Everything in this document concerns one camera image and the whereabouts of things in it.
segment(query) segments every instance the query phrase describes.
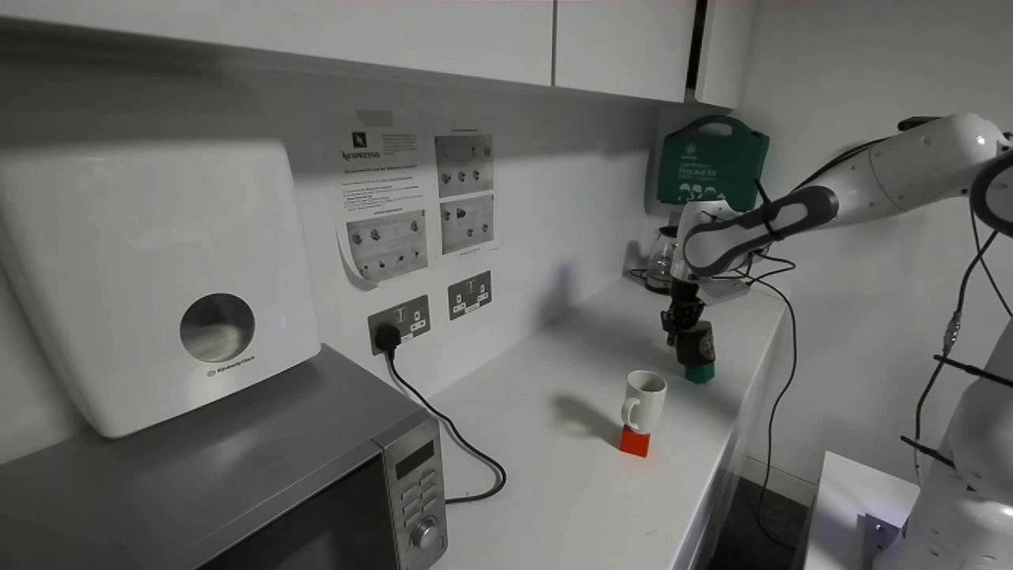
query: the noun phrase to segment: cabinet door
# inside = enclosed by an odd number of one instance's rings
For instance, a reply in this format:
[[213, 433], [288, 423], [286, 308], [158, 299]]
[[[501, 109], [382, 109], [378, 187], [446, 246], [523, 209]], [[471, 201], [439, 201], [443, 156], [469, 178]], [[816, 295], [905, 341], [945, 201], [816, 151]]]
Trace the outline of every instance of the cabinet door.
[[556, 0], [555, 86], [684, 102], [694, 0]]
[[756, 0], [710, 0], [696, 68], [696, 102], [737, 107], [756, 29]]
[[550, 81], [550, 0], [0, 0], [0, 16]]

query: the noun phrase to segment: wire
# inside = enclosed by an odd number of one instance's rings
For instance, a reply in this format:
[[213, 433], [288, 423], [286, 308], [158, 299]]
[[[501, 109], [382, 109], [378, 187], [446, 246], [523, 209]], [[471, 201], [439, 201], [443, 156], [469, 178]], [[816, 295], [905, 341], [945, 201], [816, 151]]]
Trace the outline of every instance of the wire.
[[955, 360], [955, 356], [944, 356], [944, 355], [937, 355], [937, 360], [945, 365], [945, 366], [955, 366], [955, 369], [961, 369], [961, 372], [970, 372], [970, 377], [977, 377], [977, 379], [985, 379], [985, 383], [1013, 389], [1013, 379], [1008, 379], [1008, 377], [1000, 377], [1000, 372], [990, 372], [990, 369], [985, 369], [985, 366], [976, 366], [976, 365], [964, 365], [964, 360]]
[[756, 498], [756, 502], [752, 502], [752, 519], [756, 519], [756, 527], [763, 532], [763, 537], [769, 537], [772, 544], [779, 544], [779, 547], [786, 547], [786, 550], [791, 554], [795, 544], [791, 544], [791, 541], [780, 541], [774, 532], [766, 527], [766, 522], [763, 522], [763, 502], [766, 502], [766, 498], [769, 498], [769, 475], [772, 475], [772, 449], [774, 449], [779, 407], [780, 407], [780, 401], [786, 401], [786, 394], [791, 392], [795, 377], [797, 377], [797, 312], [795, 312], [791, 296], [788, 296], [780, 288], [774, 288], [774, 286], [769, 286], [769, 281], [763, 281], [763, 277], [752, 277], [751, 286], [763, 286], [763, 288], [769, 288], [772, 295], [779, 295], [780, 303], [786, 303], [786, 311], [788, 311], [788, 325], [791, 325], [791, 366], [788, 366], [786, 386], [779, 389], [779, 394], [772, 400], [769, 413], [766, 413], [763, 485], [759, 485], [759, 498]]
[[[977, 216], [976, 216], [976, 209], [968, 209], [968, 216], [970, 216], [976, 249], [982, 249], [982, 233], [977, 233]], [[985, 268], [985, 276], [988, 276], [988, 286], [990, 286], [993, 296], [1002, 303], [1007, 317], [1013, 320], [1013, 308], [1008, 308], [1002, 288], [998, 286], [998, 277], [990, 276], [990, 266], [988, 266], [985, 257], [982, 257], [982, 268]]]
[[432, 401], [427, 401], [396, 366], [396, 356], [393, 351], [385, 351], [385, 366], [388, 366], [388, 377], [407, 389], [432, 419], [439, 419], [439, 423], [446, 427], [446, 433], [469, 452], [476, 457], [478, 463], [484, 463], [489, 471], [495, 471], [495, 485], [482, 493], [462, 493], [462, 498], [449, 498], [446, 506], [454, 506], [454, 502], [478, 502], [478, 499], [486, 499], [486, 498], [496, 498], [504, 487], [505, 487], [505, 468], [504, 463], [496, 463], [495, 457], [486, 457], [484, 449], [478, 449], [454, 423], [449, 413], [443, 413]]
[[780, 230], [774, 230], [772, 228], [772, 221], [769, 221], [769, 194], [766, 194], [766, 187], [759, 182], [759, 178], [752, 180], [752, 187], [756, 187], [756, 194], [759, 194], [759, 200], [763, 200], [763, 205], [759, 205], [759, 221], [763, 221], [763, 228], [766, 228], [766, 233], [772, 238], [772, 241], [786, 241], [786, 233]]
[[[958, 320], [961, 320], [961, 308], [964, 308], [964, 296], [968, 296], [968, 281], [976, 276], [976, 266], [985, 260], [985, 254], [990, 249], [993, 238], [1000, 230], [990, 230], [988, 241], [977, 246], [977, 254], [970, 257], [970, 262], [961, 268], [961, 277], [958, 277], [958, 290], [955, 290], [955, 308], [948, 312], [948, 324], [945, 324], [945, 334], [944, 334], [944, 356], [948, 356], [951, 345], [955, 345], [955, 334], [958, 334]], [[920, 427], [924, 427], [924, 401], [928, 394], [932, 392], [937, 379], [940, 379], [940, 369], [945, 365], [937, 360], [937, 366], [930, 369], [920, 394], [918, 394], [918, 404], [916, 404], [916, 440], [920, 440]]]
[[766, 262], [779, 262], [779, 268], [769, 268], [769, 273], [759, 273], [759, 276], [746, 276], [742, 286], [752, 286], [752, 281], [763, 281], [763, 277], [786, 276], [786, 273], [795, 273], [795, 268], [797, 268], [795, 260], [769, 257], [769, 254], [759, 254], [759, 249], [756, 249], [756, 254], [751, 257], [751, 273], [752, 273], [752, 260], [756, 260], [756, 257], [766, 260]]
[[945, 464], [945, 468], [955, 468], [951, 458], [944, 457], [940, 449], [920, 445], [920, 443], [911, 440], [911, 436], [899, 436], [899, 440], [903, 440], [905, 445], [911, 445], [916, 452], [930, 457], [930, 458], [937, 458], [937, 463]]

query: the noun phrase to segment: red object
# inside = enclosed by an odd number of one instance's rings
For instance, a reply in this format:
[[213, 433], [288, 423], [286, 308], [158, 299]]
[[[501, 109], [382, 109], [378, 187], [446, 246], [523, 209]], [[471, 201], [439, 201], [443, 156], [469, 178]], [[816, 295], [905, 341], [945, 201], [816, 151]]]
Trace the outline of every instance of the red object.
[[650, 433], [637, 433], [637, 431], [631, 431], [631, 423], [622, 423], [622, 433], [620, 433], [620, 449], [622, 452], [645, 457], [650, 445], [651, 445]]

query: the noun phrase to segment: countertop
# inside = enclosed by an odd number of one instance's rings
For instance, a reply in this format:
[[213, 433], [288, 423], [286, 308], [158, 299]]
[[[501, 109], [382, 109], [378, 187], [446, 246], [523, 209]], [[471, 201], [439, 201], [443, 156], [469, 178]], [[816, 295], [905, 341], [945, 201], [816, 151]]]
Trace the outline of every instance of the countertop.
[[804, 570], [862, 570], [863, 534], [858, 517], [873, 513], [899, 527], [916, 499], [918, 487], [911, 480], [825, 452]]
[[[501, 498], [449, 506], [438, 570], [672, 570], [694, 556], [710, 487], [786, 308], [766, 290], [710, 308], [717, 377], [706, 386], [675, 372], [665, 308], [668, 296], [633, 281], [611, 286], [438, 394], [466, 436], [509, 468]], [[616, 449], [622, 377], [637, 366], [668, 377], [650, 458]], [[489, 485], [451, 443], [443, 457], [446, 493]]]

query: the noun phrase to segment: cup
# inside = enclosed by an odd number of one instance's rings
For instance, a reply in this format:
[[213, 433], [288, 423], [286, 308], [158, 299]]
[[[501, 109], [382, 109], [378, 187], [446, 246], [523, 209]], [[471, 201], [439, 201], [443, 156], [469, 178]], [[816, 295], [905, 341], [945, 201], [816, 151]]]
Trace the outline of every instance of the cup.
[[651, 433], [660, 419], [668, 394], [668, 383], [660, 372], [651, 369], [631, 369], [625, 372], [625, 400], [622, 400], [622, 423], [637, 433]]

